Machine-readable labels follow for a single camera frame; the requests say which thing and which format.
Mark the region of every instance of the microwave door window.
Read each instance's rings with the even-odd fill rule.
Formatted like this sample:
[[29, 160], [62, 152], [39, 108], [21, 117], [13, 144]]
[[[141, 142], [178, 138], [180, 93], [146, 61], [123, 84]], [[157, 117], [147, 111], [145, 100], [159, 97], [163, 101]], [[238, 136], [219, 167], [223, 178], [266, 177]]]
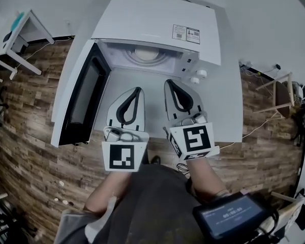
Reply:
[[69, 122], [71, 124], [84, 124], [86, 113], [89, 107], [95, 85], [99, 79], [99, 70], [91, 60], [82, 83], [79, 86], [78, 94], [75, 98]]

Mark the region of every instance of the microwave control knob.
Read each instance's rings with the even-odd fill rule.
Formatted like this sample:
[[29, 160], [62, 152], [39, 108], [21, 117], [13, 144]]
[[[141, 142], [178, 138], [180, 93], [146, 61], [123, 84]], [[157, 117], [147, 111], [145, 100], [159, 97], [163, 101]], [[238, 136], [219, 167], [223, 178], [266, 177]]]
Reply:
[[192, 77], [192, 78], [190, 79], [190, 81], [191, 81], [193, 84], [199, 84], [199, 83], [200, 83], [200, 79], [197, 78], [197, 77]]
[[199, 77], [200, 79], [205, 79], [207, 77], [206, 70], [198, 70], [196, 73], [197, 73], [197, 77]]

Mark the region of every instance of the floor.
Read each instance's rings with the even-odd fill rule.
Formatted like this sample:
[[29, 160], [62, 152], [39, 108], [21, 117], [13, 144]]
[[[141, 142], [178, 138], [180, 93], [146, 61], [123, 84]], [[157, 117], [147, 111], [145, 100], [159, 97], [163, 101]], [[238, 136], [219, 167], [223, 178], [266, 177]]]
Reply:
[[[8, 200], [26, 212], [29, 224], [39, 229], [39, 243], [53, 242], [61, 212], [82, 209], [88, 195], [107, 174], [101, 132], [94, 131], [88, 145], [50, 145], [55, 91], [71, 43], [48, 45], [29, 59], [43, 71], [41, 76], [22, 68], [10, 81], [8, 71], [0, 72], [6, 77], [4, 101], [9, 104], [0, 128], [0, 186], [9, 194]], [[43, 45], [30, 45], [22, 56], [30, 56]], [[272, 115], [253, 114], [255, 109], [270, 106], [271, 97], [264, 89], [255, 91], [261, 84], [258, 77], [242, 74], [241, 81], [246, 135]], [[268, 122], [243, 143], [221, 150], [209, 162], [233, 192], [244, 188], [287, 194], [296, 182], [302, 152], [290, 141], [293, 133], [292, 120]], [[163, 164], [175, 166], [174, 150], [164, 139], [151, 139], [148, 155], [160, 155]]]

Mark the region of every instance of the white table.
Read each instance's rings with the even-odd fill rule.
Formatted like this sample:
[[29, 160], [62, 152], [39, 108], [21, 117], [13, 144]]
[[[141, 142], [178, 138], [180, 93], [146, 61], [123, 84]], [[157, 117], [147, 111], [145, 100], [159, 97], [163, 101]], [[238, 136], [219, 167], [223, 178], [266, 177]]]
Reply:
[[[53, 122], [58, 115], [58, 106], [60, 101], [63, 100], [63, 91], [70, 77], [70, 72], [85, 42], [91, 38], [109, 2], [110, 0], [93, 0], [85, 10], [84, 21], [69, 50], [59, 80], [53, 106]], [[213, 123], [215, 141], [241, 142], [243, 128], [242, 88], [233, 33], [225, 9], [208, 3], [205, 3], [205, 5], [212, 7], [216, 12], [222, 63], [218, 69], [209, 72], [206, 81], [202, 82], [203, 84], [194, 86], [193, 89], [201, 96], [204, 109], [208, 114], [208, 122]], [[150, 78], [154, 79], [154, 83], [144, 82], [145, 79], [149, 80]], [[118, 70], [113, 71], [102, 97], [94, 129], [102, 130], [106, 125], [108, 107], [119, 95], [127, 89], [140, 86], [145, 93], [145, 131], [149, 133], [150, 137], [166, 138], [161, 127], [167, 121], [163, 98], [163, 86], [167, 78], [169, 77], [166, 75], [132, 73], [131, 71], [128, 72], [128, 75], [125, 75]]]
[[[5, 36], [10, 33], [11, 31], [11, 26], [14, 23], [15, 19], [17, 18], [17, 16], [13, 16], [11, 17], [6, 24], [3, 26], [3, 28], [0, 31], [0, 55], [3, 54], [7, 54], [9, 55], [11, 58], [13, 58], [14, 60], [16, 60], [17, 62], [19, 62], [20, 64], [24, 65], [26, 68], [28, 68], [29, 70], [35, 72], [38, 75], [41, 75], [41, 71], [34, 67], [32, 64], [30, 64], [29, 62], [27, 62], [26, 60], [24, 60], [22, 57], [20, 57], [17, 53], [15, 53], [14, 51], [12, 51], [12, 46], [15, 42], [15, 40], [17, 39], [17, 37], [19, 37], [19, 40], [23, 43], [23, 45], [25, 45], [26, 47], [28, 46], [28, 43], [19, 35], [20, 31], [22, 30], [22, 28], [24, 27], [24, 25], [26, 24], [26, 22], [28, 20], [32, 21], [32, 23], [34, 24], [34, 26], [41, 31], [45, 38], [49, 41], [50, 44], [54, 43], [53, 38], [51, 37], [51, 35], [49, 34], [49, 32], [44, 28], [44, 26], [40, 23], [40, 21], [36, 18], [36, 16], [33, 14], [33, 12], [31, 11], [31, 9], [28, 9], [26, 11], [24, 11], [24, 15], [23, 17], [20, 19], [18, 25], [15, 27], [15, 29], [12, 31], [10, 38], [3, 42]], [[12, 68], [11, 66], [9, 66], [8, 64], [4, 63], [3, 61], [0, 60], [0, 65], [4, 68], [6, 68], [7, 70], [11, 71], [11, 75], [10, 75], [10, 79], [13, 79], [13, 77], [16, 75], [17, 73], [17, 69]]]

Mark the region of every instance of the white cord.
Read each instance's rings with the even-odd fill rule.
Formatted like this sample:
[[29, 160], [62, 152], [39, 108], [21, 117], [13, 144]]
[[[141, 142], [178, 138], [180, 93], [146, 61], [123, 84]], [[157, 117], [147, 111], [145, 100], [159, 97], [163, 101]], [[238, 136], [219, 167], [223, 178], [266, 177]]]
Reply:
[[[249, 71], [249, 70], [245, 70], [245, 74], [246, 75], [248, 75], [248, 76], [257, 76], [258, 78], [260, 78], [261, 79], [261, 81], [262, 81], [262, 84], [264, 85], [264, 83], [263, 83], [263, 79], [262, 79], [262, 77], [260, 76], [260, 75], [258, 75], [258, 74], [255, 74], [254, 72], [252, 72], [252, 71], [249, 71], [249, 72], [251, 72], [252, 73], [252, 75], [249, 75], [249, 74], [247, 74], [247, 72], [246, 71]], [[267, 92], [269, 92], [269, 94], [272, 96], [272, 93], [268, 90], [268, 88], [267, 87], [264, 87], [265, 89], [266, 89], [266, 91]]]
[[278, 75], [278, 72], [280, 71], [280, 70], [279, 70], [279, 69], [277, 69], [276, 67], [273, 67], [273, 69], [272, 69], [272, 70], [265, 71], [265, 72], [263, 72], [263, 73], [271, 72], [271, 71], [274, 71], [274, 70], [277, 70], [277, 71], [276, 71], [276, 74], [275, 74], [275, 76], [274, 76], [274, 78], [276, 78], [276, 77], [277, 77], [277, 75]]
[[[60, 42], [60, 41], [68, 41], [68, 40], [70, 40], [71, 38], [69, 38], [69, 39], [66, 39], [66, 40], [56, 40], [55, 42]], [[50, 43], [48, 43], [48, 44], [45, 44], [41, 49], [39, 49], [39, 50], [37, 50], [36, 52], [34, 52], [31, 56], [29, 56], [28, 58], [26, 58], [25, 60], [28, 60], [30, 57], [32, 57], [35, 53], [37, 53], [37, 52], [39, 52], [40, 50], [42, 50], [42, 49], [44, 49], [46, 46], [48, 46]]]
[[[257, 129], [259, 129], [260, 127], [262, 127], [262, 126], [263, 126], [265, 123], [267, 123], [268, 121], [269, 121], [269, 119], [267, 119], [265, 122], [263, 122], [261, 126], [259, 126], [259, 127], [257, 127], [256, 129], [252, 130], [252, 132], [250, 132], [250, 133], [248, 133], [247, 135], [243, 136], [242, 139], [244, 139], [244, 138], [246, 138], [247, 136], [251, 135], [254, 131], [256, 131]], [[231, 143], [231, 144], [229, 144], [229, 145], [225, 145], [225, 146], [223, 146], [223, 147], [220, 147], [219, 150], [224, 149], [224, 148], [226, 148], [226, 147], [229, 147], [229, 146], [231, 146], [231, 145], [233, 145], [233, 144], [235, 144], [235, 143], [236, 143], [236, 142]]]

